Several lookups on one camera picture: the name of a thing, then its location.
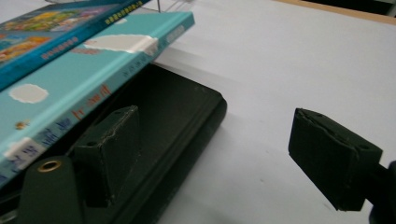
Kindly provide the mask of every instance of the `children's book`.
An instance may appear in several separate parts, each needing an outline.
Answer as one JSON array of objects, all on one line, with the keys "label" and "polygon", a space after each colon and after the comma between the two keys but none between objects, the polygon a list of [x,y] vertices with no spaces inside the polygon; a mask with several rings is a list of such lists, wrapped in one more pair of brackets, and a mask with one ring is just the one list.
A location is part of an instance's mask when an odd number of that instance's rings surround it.
[{"label": "children's book", "polygon": [[0,91],[148,1],[55,4],[1,23]]},{"label": "children's book", "polygon": [[193,25],[131,14],[0,92],[0,188]]}]

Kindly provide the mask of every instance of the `black device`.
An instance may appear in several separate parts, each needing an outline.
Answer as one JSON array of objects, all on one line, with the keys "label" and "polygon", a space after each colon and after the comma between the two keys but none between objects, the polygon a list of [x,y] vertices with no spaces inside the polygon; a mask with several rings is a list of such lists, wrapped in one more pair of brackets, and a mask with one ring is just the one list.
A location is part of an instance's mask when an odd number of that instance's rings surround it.
[{"label": "black device", "polygon": [[219,92],[147,66],[0,191],[2,212],[18,213],[7,223],[155,223],[226,109]]},{"label": "black device", "polygon": [[297,108],[289,153],[335,209],[373,204],[371,224],[396,223],[396,161],[379,164],[382,149],[332,119]]}]

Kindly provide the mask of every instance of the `screw hole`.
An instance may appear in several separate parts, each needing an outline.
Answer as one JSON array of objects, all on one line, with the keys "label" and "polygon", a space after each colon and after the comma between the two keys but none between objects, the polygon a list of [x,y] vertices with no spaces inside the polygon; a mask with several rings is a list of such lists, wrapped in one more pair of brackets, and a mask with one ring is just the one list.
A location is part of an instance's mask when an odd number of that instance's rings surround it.
[{"label": "screw hole", "polygon": [[47,161],[38,167],[38,171],[41,173],[51,172],[58,169],[62,165],[61,161]]}]

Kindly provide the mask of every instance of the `book stand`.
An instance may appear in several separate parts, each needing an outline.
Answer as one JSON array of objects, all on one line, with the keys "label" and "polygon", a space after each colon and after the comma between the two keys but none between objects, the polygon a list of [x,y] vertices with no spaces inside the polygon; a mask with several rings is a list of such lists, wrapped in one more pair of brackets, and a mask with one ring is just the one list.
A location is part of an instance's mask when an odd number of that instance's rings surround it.
[{"label": "book stand", "polygon": [[226,108],[220,93],[149,65],[27,170],[16,223],[154,223]]}]

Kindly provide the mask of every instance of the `book cover illustration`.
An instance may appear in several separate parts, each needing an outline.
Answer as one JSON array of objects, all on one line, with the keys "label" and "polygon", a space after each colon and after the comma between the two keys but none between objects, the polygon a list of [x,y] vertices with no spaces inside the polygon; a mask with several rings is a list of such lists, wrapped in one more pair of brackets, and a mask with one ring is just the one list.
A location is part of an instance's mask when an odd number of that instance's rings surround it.
[{"label": "book cover illustration", "polygon": [[1,23],[0,91],[147,1],[49,5]]},{"label": "book cover illustration", "polygon": [[0,92],[0,188],[193,24],[131,14]]}]

